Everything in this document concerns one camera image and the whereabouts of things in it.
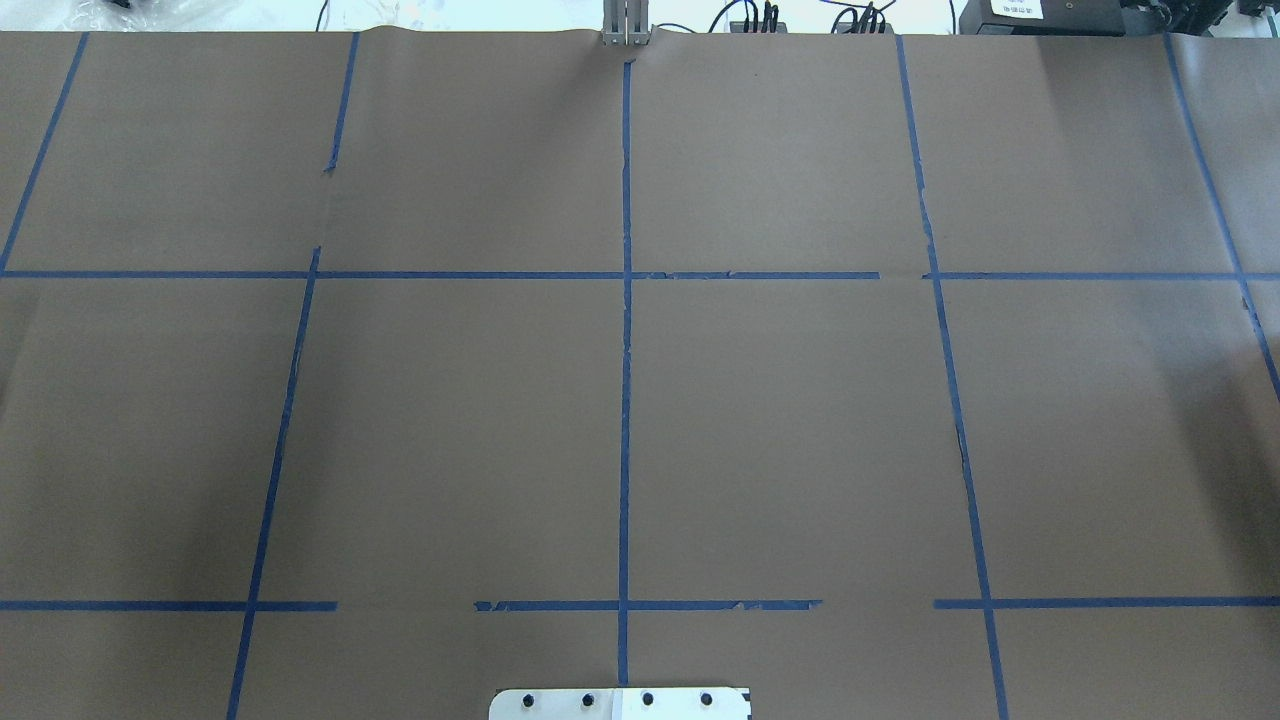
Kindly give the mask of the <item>aluminium frame post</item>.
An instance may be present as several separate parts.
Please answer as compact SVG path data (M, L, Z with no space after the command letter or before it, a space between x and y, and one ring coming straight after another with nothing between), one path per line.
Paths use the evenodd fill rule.
M607 47L645 46L652 41L648 0L604 0L602 42Z

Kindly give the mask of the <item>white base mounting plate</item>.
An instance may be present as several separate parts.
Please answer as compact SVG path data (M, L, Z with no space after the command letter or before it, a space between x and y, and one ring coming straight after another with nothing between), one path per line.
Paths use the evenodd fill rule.
M748 688L534 688L498 692L489 719L751 719Z

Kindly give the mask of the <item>black labelled equipment case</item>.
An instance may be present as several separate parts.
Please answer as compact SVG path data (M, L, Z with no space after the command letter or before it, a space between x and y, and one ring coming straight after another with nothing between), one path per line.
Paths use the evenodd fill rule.
M1201 36L1235 1L968 1L959 35L1125 37Z

